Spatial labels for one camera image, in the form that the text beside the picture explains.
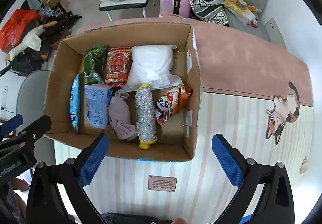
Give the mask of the person's right hand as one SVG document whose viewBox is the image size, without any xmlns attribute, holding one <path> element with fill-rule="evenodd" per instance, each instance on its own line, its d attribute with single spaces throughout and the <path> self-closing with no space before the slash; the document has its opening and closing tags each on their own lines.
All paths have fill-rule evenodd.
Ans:
<svg viewBox="0 0 322 224">
<path fill-rule="evenodd" d="M 187 222 L 183 218 L 179 217 L 173 220 L 171 224 L 187 224 Z"/>
</svg>

